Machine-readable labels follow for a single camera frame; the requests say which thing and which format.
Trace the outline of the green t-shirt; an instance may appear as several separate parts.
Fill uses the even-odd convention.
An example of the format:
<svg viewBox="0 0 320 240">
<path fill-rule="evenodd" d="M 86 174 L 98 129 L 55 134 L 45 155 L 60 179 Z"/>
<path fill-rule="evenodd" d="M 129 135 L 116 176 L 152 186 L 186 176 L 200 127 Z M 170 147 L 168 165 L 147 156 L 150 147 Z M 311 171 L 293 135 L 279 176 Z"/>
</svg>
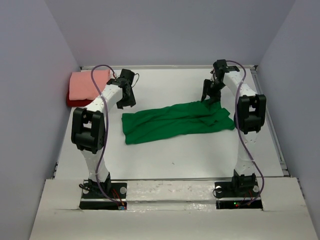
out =
<svg viewBox="0 0 320 240">
<path fill-rule="evenodd" d="M 121 120 L 127 145 L 235 129 L 230 112 L 210 99 L 124 113 Z"/>
</svg>

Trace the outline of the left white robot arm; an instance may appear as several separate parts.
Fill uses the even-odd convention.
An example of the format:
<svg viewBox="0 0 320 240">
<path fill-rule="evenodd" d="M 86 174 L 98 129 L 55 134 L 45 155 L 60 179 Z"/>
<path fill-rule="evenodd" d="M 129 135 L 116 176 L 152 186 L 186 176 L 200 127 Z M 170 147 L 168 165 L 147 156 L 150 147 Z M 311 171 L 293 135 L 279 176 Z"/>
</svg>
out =
<svg viewBox="0 0 320 240">
<path fill-rule="evenodd" d="M 89 173 L 87 184 L 81 184 L 81 188 L 101 198 L 108 198 L 112 181 L 104 153 L 109 131 L 109 110 L 113 106 L 123 109 L 136 104 L 133 92 L 136 73 L 123 68 L 119 76 L 114 70 L 104 74 L 95 66 L 88 74 L 93 97 L 91 103 L 73 111 L 71 142 L 83 155 Z"/>
</svg>

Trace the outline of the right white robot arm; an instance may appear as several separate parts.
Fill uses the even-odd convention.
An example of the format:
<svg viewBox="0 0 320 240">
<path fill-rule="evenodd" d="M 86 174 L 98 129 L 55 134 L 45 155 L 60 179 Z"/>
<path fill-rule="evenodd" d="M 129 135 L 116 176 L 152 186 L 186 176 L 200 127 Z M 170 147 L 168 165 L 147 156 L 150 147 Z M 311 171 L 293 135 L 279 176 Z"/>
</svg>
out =
<svg viewBox="0 0 320 240">
<path fill-rule="evenodd" d="M 234 124 L 238 133 L 237 162 L 230 181 L 215 183 L 216 198 L 240 198 L 255 194 L 257 187 L 254 150 L 258 133 L 265 124 L 267 98 L 258 94 L 246 83 L 243 66 L 233 60 L 218 59 L 213 63 L 211 78 L 203 82 L 201 100 L 212 103 L 221 99 L 221 91 L 228 87 L 235 97 Z"/>
</svg>

